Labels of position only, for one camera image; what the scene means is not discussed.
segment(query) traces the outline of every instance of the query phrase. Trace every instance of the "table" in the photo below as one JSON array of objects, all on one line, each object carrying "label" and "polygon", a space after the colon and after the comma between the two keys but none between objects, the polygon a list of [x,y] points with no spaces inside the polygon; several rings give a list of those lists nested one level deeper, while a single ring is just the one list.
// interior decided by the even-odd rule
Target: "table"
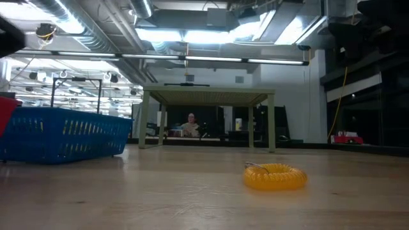
[{"label": "table", "polygon": [[[166,106],[168,105],[204,105],[248,107],[249,118],[253,118],[253,107],[268,102],[268,148],[275,151],[274,89],[259,88],[214,88],[195,86],[145,86],[141,128],[139,129],[139,148],[145,148],[146,124],[150,97],[162,104],[160,117],[159,144],[163,144]],[[254,123],[249,122],[249,147],[254,147]]]}]

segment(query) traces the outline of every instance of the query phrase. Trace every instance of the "red object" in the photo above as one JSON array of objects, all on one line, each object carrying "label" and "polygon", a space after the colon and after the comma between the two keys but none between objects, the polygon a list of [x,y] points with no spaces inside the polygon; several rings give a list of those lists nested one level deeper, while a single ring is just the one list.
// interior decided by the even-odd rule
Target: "red object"
[{"label": "red object", "polygon": [[14,109],[19,103],[20,102],[18,100],[0,96],[0,137],[3,135],[7,123],[10,120]]},{"label": "red object", "polygon": [[363,144],[364,140],[361,137],[345,137],[345,136],[334,136],[334,142],[338,144]]}]

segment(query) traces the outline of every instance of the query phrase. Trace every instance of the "wooden table surface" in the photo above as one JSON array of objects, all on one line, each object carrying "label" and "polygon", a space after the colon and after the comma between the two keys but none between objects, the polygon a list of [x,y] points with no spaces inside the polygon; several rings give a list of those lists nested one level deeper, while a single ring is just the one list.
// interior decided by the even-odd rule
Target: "wooden table surface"
[{"label": "wooden table surface", "polygon": [[[258,192],[243,163],[302,190]],[[315,149],[162,146],[66,165],[0,164],[0,229],[409,229],[409,159]]]}]

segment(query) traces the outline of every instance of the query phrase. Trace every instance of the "white wall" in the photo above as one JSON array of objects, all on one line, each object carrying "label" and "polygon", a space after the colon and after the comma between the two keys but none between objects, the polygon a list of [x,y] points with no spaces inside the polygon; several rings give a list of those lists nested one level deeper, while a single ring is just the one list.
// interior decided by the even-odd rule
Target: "white wall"
[{"label": "white wall", "polygon": [[320,85],[320,77],[325,74],[324,51],[316,51],[310,66],[261,65],[260,68],[260,73],[254,75],[254,82],[259,81],[254,87],[276,90],[275,105],[286,107],[291,138],[325,143],[327,103]]},{"label": "white wall", "polygon": [[[174,68],[172,70],[150,68],[150,72],[156,77],[159,84],[184,83],[186,80],[186,70],[182,68]],[[213,71],[213,69],[191,68],[188,69],[188,73],[195,75],[194,84],[209,84],[211,86],[233,88],[248,88],[252,86],[252,74],[248,74],[246,70],[217,69]],[[235,83],[236,76],[243,76],[244,83]]]}]

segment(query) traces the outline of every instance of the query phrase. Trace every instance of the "blue plastic basket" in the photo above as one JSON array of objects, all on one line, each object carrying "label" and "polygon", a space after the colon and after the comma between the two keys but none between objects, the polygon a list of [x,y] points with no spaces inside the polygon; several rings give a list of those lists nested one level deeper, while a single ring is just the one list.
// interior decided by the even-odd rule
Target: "blue plastic basket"
[{"label": "blue plastic basket", "polygon": [[131,119],[19,107],[0,138],[0,160],[61,164],[123,152]]}]

